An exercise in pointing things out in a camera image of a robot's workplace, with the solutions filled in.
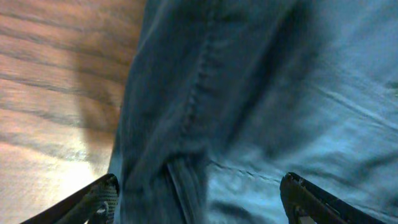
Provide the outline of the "blue denim shorts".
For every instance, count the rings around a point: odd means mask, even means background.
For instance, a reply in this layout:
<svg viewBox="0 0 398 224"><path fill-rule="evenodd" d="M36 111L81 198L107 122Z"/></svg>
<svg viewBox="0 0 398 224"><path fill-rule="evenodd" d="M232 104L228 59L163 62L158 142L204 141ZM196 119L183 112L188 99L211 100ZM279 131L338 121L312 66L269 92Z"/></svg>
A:
<svg viewBox="0 0 398 224"><path fill-rule="evenodd" d="M397 222L397 2L147 1L116 223L287 223L295 172Z"/></svg>

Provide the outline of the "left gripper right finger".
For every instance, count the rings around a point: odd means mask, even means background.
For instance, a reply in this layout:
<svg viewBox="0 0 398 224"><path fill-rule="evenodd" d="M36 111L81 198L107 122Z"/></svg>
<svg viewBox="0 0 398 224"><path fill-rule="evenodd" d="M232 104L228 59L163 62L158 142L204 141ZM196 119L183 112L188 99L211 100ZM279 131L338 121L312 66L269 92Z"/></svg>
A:
<svg viewBox="0 0 398 224"><path fill-rule="evenodd" d="M293 172L283 176L280 198L289 224L385 224Z"/></svg>

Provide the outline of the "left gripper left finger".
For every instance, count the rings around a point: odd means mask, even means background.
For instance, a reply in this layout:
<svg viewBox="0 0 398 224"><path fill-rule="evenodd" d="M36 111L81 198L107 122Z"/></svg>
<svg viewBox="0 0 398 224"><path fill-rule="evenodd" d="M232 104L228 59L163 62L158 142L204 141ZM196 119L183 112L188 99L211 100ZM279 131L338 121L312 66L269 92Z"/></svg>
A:
<svg viewBox="0 0 398 224"><path fill-rule="evenodd" d="M118 180L106 174L21 224L112 224L118 198Z"/></svg>

